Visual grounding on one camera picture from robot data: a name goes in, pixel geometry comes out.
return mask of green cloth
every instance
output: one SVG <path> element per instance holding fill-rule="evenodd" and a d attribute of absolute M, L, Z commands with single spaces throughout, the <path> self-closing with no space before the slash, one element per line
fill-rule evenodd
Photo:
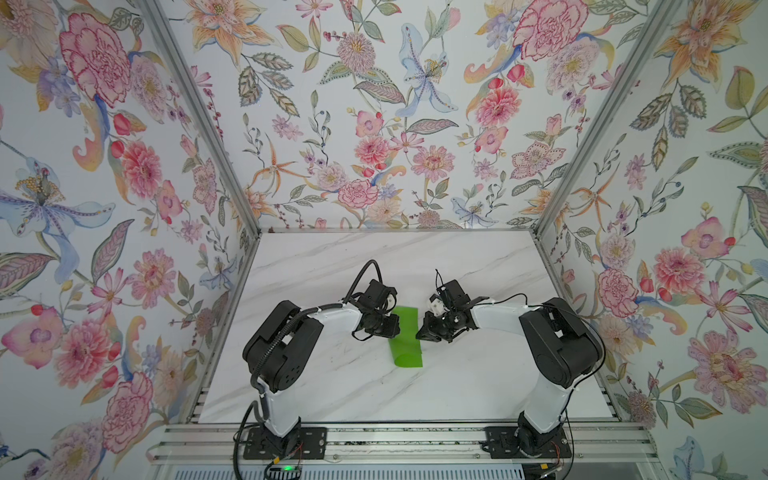
<path fill-rule="evenodd" d="M 422 345 L 416 339 L 419 331 L 419 309 L 410 306 L 398 306 L 392 313 L 400 317 L 400 334 L 389 339 L 389 349 L 395 365 L 402 368 L 415 368 L 422 365 Z"/>

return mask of black mounting plate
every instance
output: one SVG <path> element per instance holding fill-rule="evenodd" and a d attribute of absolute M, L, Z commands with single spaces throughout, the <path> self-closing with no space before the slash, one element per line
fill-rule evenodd
<path fill-rule="evenodd" d="M 272 452 L 266 447 L 268 443 L 263 431 L 260 425 L 249 429 L 243 450 L 244 460 L 272 460 L 274 458 Z M 296 453 L 294 457 L 298 459 L 300 456 L 303 460 L 323 460 L 326 455 L 327 435 L 328 429 L 323 427 L 301 427 L 299 438 L 303 447 L 301 453 Z"/>
<path fill-rule="evenodd" d="M 491 454 L 491 458 L 527 458 L 520 453 L 518 448 L 518 438 L 515 436 L 516 426 L 509 427 L 485 427 L 486 445 L 483 448 Z M 560 458 L 571 457 L 571 444 L 565 437 L 563 428 L 559 428 L 554 438 L 551 440 L 560 447 Z M 557 458 L 558 451 L 554 445 L 548 443 L 545 450 L 541 452 L 542 458 Z"/>

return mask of marble tabletop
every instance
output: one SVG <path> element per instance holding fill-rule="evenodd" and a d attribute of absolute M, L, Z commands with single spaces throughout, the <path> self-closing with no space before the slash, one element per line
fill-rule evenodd
<path fill-rule="evenodd" d="M 255 399 L 243 348 L 278 302 L 302 308 L 335 302 L 362 265 L 378 261 L 398 304 L 423 316 L 435 291 L 435 268 L 458 279 L 472 298 L 557 296 L 531 236 L 524 231 L 275 233 L 261 240 L 200 422 L 239 422 Z M 375 274 L 363 277 L 364 290 Z M 301 377 L 285 391 L 304 422 L 516 419 L 538 370 L 522 336 L 463 333 L 453 343 L 422 342 L 424 366 L 395 366 L 385 339 L 358 342 L 348 333 L 320 336 Z M 594 379 L 568 407 L 574 418 L 610 417 Z"/>

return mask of metal grate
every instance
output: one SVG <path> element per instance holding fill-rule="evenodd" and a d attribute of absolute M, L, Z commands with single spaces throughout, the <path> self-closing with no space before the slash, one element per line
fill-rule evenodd
<path fill-rule="evenodd" d="M 263 480 L 264 467 L 241 465 L 243 480 Z M 291 480 L 295 471 L 273 471 L 273 480 Z M 173 480 L 233 480 L 230 466 L 179 465 Z M 524 480 L 518 463 L 488 465 L 304 465 L 302 480 Z"/>

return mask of floral wallpaper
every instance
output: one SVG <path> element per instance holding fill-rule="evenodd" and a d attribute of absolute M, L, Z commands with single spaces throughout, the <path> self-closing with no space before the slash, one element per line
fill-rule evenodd
<path fill-rule="evenodd" d="M 0 0 L 0 84 L 0 477 L 142 478 L 251 236 L 131 0 Z"/>
<path fill-rule="evenodd" d="M 768 475 L 767 18 L 683 3 L 543 238 L 680 480 Z"/>
<path fill-rule="evenodd" d="M 530 227 L 651 0 L 176 0 L 261 225 Z"/>

